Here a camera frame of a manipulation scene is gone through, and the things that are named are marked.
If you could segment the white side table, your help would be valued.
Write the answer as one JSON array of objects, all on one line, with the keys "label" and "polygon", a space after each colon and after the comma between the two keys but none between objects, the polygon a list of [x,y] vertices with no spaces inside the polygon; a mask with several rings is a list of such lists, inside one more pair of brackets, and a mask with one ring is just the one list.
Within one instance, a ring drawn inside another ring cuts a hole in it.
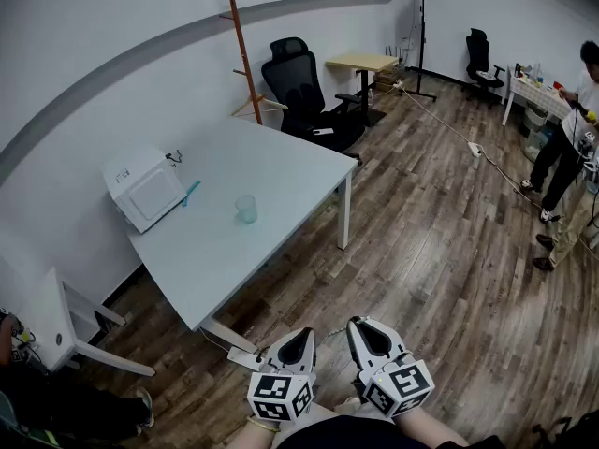
[{"label": "white side table", "polygon": [[34,355],[51,372],[63,368],[80,369],[84,357],[140,376],[153,377],[152,367],[120,357],[91,343],[102,317],[117,326],[125,319],[109,308],[96,304],[72,288],[52,268],[31,291],[10,294],[0,279],[0,307],[11,311],[23,323],[31,339]]}]

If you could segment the clear glass cup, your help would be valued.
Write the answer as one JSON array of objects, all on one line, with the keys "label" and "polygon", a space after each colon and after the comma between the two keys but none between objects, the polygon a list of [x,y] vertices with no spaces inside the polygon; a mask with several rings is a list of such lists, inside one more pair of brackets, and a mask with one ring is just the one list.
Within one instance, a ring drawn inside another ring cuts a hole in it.
[{"label": "clear glass cup", "polygon": [[257,219],[256,200],[252,195],[239,196],[235,202],[238,218],[250,225]]}]

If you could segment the person's left forearm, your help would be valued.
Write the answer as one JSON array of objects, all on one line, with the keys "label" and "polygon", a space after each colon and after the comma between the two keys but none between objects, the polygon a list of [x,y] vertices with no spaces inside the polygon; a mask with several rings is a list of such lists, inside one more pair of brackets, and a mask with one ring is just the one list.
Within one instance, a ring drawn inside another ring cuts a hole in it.
[{"label": "person's left forearm", "polygon": [[291,422],[264,420],[251,415],[226,449],[278,449],[293,429]]}]

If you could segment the person's right forearm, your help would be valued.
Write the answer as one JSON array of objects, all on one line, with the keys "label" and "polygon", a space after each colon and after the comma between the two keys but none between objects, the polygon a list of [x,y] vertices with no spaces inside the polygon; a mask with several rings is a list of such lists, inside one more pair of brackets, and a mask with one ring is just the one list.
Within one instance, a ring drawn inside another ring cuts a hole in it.
[{"label": "person's right forearm", "polygon": [[421,407],[394,416],[393,421],[406,436],[422,442],[430,449],[437,449],[446,442],[453,442],[458,447],[469,446],[458,432],[432,417]]}]

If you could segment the wooden coat rack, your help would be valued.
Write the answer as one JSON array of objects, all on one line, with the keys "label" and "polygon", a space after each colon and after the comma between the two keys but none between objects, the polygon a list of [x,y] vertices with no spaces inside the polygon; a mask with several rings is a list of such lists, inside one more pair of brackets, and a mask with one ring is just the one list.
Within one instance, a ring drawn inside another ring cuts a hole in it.
[{"label": "wooden coat rack", "polygon": [[235,35],[237,38],[237,42],[240,49],[242,69],[234,69],[233,72],[237,75],[243,76],[246,79],[247,88],[249,91],[248,102],[240,107],[238,110],[234,112],[234,116],[241,116],[241,111],[247,106],[250,105],[252,107],[252,111],[250,115],[254,116],[257,124],[262,124],[262,117],[259,108],[260,98],[256,93],[256,87],[254,84],[253,74],[251,70],[251,65],[247,55],[247,49],[245,46],[245,41],[243,37],[242,27],[241,27],[241,19],[240,13],[238,10],[236,0],[227,0],[229,3],[229,12],[220,14],[219,17],[221,19],[230,21],[233,23]]}]

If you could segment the black office chair with headrest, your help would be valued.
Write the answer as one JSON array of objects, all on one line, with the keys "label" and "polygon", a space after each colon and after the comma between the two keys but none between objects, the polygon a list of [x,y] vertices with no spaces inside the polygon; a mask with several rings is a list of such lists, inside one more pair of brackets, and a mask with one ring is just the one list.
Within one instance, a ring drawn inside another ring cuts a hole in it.
[{"label": "black office chair with headrest", "polygon": [[493,91],[504,86],[500,74],[505,69],[496,65],[494,72],[489,72],[489,41],[484,31],[472,28],[471,34],[466,37],[466,46],[469,55],[466,74],[472,81],[467,87],[467,100],[476,97],[491,109],[497,97]]}]

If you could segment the small wooden top desk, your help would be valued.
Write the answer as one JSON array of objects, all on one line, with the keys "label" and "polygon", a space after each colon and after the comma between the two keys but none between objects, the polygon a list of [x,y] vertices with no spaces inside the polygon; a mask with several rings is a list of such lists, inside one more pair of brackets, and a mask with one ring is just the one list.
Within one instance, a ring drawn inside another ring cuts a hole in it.
[{"label": "small wooden top desk", "polygon": [[360,112],[367,127],[376,125],[386,116],[384,111],[369,107],[369,74],[389,69],[398,63],[397,57],[374,53],[345,53],[326,61],[327,66],[350,68],[359,74],[361,83]]}]

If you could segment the grey waste bin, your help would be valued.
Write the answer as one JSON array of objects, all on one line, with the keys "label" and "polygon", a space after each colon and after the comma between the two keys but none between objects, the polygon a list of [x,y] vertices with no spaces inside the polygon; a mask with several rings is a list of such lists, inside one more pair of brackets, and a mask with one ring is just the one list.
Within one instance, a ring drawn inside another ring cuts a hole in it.
[{"label": "grey waste bin", "polygon": [[546,124],[548,113],[532,102],[528,102],[520,123],[520,133],[528,137],[539,132]]}]

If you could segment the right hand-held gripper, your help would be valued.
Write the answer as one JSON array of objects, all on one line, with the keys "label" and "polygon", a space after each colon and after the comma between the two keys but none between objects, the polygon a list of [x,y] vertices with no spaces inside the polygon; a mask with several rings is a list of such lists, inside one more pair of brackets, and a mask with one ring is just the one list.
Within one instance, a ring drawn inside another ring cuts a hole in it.
[{"label": "right hand-held gripper", "polygon": [[370,368],[358,375],[364,384],[360,396],[384,417],[393,418],[420,406],[435,388],[425,362],[410,352],[402,353],[405,345],[393,328],[372,318],[351,318],[348,343],[359,370],[368,366],[372,355],[399,355],[380,369]]}]

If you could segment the person's khaki trousers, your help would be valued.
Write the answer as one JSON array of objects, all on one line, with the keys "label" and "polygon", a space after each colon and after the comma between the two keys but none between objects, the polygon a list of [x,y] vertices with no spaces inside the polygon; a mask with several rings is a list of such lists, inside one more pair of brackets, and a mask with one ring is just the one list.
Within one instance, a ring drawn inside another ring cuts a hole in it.
[{"label": "person's khaki trousers", "polygon": [[361,401],[358,397],[348,398],[345,402],[335,406],[333,409],[328,409],[319,404],[312,404],[309,412],[316,422],[327,420],[341,415],[355,415],[361,407]]}]

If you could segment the person's black shirt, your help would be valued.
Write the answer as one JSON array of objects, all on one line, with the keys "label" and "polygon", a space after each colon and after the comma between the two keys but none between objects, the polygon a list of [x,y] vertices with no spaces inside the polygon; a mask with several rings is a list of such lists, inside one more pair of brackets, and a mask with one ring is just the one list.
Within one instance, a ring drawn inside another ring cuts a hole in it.
[{"label": "person's black shirt", "polygon": [[[366,417],[341,415],[301,428],[287,436],[278,449],[430,449],[406,436],[394,423]],[[458,447],[446,442],[437,449],[506,449],[501,440],[489,436]]]}]

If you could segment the white table leg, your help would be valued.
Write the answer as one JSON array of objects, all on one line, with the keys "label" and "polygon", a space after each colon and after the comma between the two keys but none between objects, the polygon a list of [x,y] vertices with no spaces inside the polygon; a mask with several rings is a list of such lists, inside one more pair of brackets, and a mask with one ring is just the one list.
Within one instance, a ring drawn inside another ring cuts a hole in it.
[{"label": "white table leg", "polygon": [[337,188],[338,193],[338,230],[337,247],[344,251],[349,240],[352,173],[348,172]]},{"label": "white table leg", "polygon": [[233,331],[229,327],[222,325],[214,318],[209,317],[204,319],[199,324],[198,328],[208,331],[220,340],[223,340],[247,353],[254,354],[257,350],[257,347],[245,337]]}]

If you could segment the black framed whiteboard stand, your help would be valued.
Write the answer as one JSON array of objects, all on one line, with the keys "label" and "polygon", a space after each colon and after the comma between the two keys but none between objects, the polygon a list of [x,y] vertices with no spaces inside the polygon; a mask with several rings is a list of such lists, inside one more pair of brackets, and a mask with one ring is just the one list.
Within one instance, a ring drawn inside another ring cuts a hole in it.
[{"label": "black framed whiteboard stand", "polygon": [[432,102],[435,102],[438,98],[435,94],[426,94],[421,90],[422,86],[422,78],[424,76],[430,76],[437,78],[439,80],[445,80],[454,84],[457,84],[463,89],[467,86],[467,83],[462,80],[457,80],[449,76],[445,76],[431,70],[428,70],[424,67],[424,50],[426,45],[426,19],[425,19],[425,0],[420,0],[419,5],[419,16],[420,16],[420,35],[419,35],[419,44],[418,44],[418,59],[417,65],[408,65],[405,70],[410,74],[417,75],[416,78],[416,88],[414,90],[406,90],[405,92],[410,96],[419,96],[424,98],[429,98]]}]

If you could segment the wooden clothes hanger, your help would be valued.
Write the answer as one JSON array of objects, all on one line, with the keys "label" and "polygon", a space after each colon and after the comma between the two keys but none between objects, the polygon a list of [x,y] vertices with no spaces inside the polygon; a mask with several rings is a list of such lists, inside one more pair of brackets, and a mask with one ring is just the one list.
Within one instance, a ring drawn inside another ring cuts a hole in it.
[{"label": "wooden clothes hanger", "polygon": [[[252,109],[250,112],[243,112],[246,108],[254,107],[254,103],[257,104],[258,110],[262,111],[262,112],[273,112],[273,111],[284,111],[284,110],[288,110],[288,106],[281,104],[279,102],[276,101],[272,101],[270,99],[268,99],[266,97],[265,94],[257,94],[256,95],[256,100],[253,100],[251,96],[249,96],[247,98],[247,100],[240,106],[238,107],[235,111],[233,111],[231,113],[232,117],[244,117],[244,116],[251,116],[251,115],[255,115],[255,111]],[[266,105],[269,107],[269,109],[262,109],[261,105]]]}]

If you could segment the cardboard boxes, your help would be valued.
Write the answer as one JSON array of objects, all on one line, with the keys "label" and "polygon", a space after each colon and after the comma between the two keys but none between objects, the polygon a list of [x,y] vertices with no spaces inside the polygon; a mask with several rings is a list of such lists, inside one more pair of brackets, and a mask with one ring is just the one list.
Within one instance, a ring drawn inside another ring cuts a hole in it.
[{"label": "cardboard boxes", "polygon": [[400,78],[400,72],[397,68],[388,68],[373,75],[375,88],[380,92],[392,91],[394,84]]}]

